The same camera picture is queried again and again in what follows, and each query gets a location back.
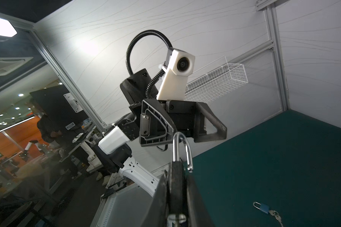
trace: camera lens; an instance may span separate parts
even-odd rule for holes
[[[186,71],[189,67],[189,61],[188,58],[182,57],[177,64],[177,69],[179,71]]]

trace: keychain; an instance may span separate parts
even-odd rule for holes
[[[275,219],[277,219],[277,221],[280,223],[280,225],[282,227],[283,224],[282,224],[282,218],[281,216],[279,215],[279,213],[275,210],[269,210],[269,206],[264,204],[264,203],[257,203],[257,202],[253,202],[253,206],[257,209],[259,209],[261,212],[265,213],[265,214],[270,214],[271,216],[275,217]]]

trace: camera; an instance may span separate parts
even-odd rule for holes
[[[162,69],[165,72],[157,100],[184,100],[188,76],[193,73],[195,56],[182,50],[169,48]]]

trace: orange wall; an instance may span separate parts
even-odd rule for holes
[[[16,125],[10,129],[5,130],[5,132],[16,141],[22,148],[25,148],[30,140],[36,139],[39,143],[48,144],[43,141],[41,133],[37,128],[37,122],[40,120],[39,117],[27,120],[19,125]],[[0,133],[0,153],[4,157],[11,157],[13,154],[20,152],[20,149],[13,144],[4,134]],[[33,157],[38,157],[41,153],[38,151],[35,145],[32,145],[28,153]],[[19,167],[24,165],[25,162],[19,158],[15,157],[15,161],[19,161]]]

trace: white wall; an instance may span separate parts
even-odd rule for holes
[[[291,109],[341,128],[341,0],[276,11]]]
[[[119,84],[129,76],[125,52],[139,32],[164,33],[173,47],[196,56],[195,70],[223,55],[233,59],[268,40],[264,12],[255,11],[255,0],[77,0],[39,21],[35,29],[106,123],[129,112]],[[131,56],[133,71],[146,68],[154,76],[166,51],[159,38],[142,39]],[[209,104],[228,127],[228,138],[280,111],[270,52],[245,65],[249,84]],[[193,154],[221,142],[192,143]],[[171,148],[142,148],[138,140],[130,146],[148,170],[171,161]]]

